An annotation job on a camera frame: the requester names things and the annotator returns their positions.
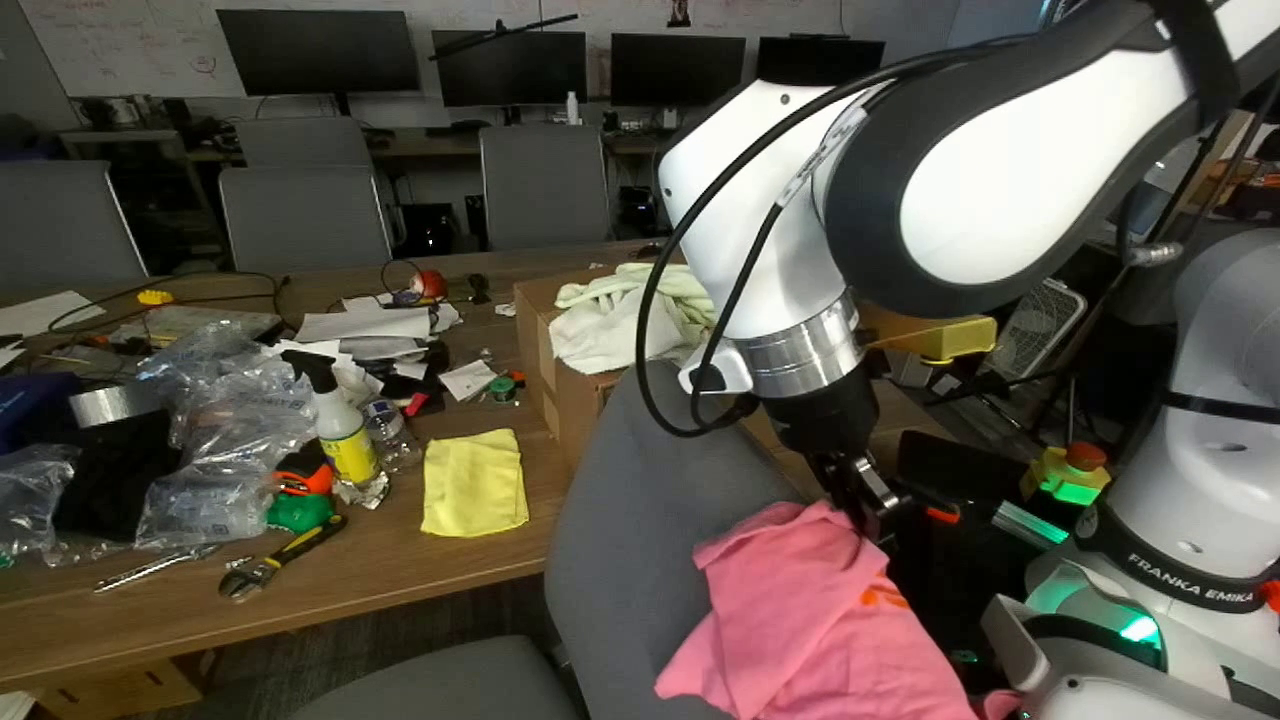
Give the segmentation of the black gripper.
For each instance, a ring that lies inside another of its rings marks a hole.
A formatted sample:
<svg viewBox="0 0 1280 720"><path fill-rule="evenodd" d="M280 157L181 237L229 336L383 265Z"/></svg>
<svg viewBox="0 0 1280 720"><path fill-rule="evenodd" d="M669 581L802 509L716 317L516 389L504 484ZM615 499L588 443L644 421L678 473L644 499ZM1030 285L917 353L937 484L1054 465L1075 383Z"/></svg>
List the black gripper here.
<svg viewBox="0 0 1280 720"><path fill-rule="evenodd" d="M839 380L776 399L773 426L867 542L891 562L929 558L923 499L902 480L902 436L946 432L937 418L884 380Z"/></svg>

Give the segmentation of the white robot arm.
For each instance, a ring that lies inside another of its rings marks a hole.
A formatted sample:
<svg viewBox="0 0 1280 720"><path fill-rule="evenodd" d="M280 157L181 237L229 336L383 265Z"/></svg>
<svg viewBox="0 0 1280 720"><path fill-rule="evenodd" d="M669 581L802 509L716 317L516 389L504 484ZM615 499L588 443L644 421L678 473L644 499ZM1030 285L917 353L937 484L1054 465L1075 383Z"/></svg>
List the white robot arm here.
<svg viewBox="0 0 1280 720"><path fill-rule="evenodd" d="M1280 0L1083 0L839 83L739 83L659 160L671 246L716 307L685 389L762 399L839 512L887 512L859 312L1019 300L1276 57Z"/></svg>

